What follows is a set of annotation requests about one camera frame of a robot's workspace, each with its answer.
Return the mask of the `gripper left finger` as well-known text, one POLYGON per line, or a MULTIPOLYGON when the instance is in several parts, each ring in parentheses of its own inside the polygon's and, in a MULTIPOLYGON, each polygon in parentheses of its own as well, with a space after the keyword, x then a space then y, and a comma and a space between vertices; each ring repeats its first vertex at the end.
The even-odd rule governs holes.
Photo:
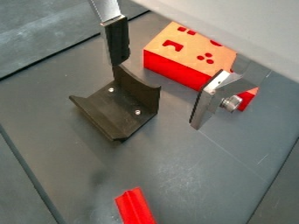
POLYGON ((122 14, 118 0, 88 0, 99 20, 101 33, 107 41, 111 65, 121 65, 130 57, 127 17, 122 14))

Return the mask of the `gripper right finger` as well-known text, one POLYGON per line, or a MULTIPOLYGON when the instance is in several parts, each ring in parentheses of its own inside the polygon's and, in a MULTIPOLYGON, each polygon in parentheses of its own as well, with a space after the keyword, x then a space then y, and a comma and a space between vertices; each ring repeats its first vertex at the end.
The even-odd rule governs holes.
POLYGON ((243 55, 233 63, 233 72, 221 69, 202 87, 194 104, 190 124, 198 130, 218 108, 234 112, 243 102, 239 94, 258 88, 273 70, 243 55))

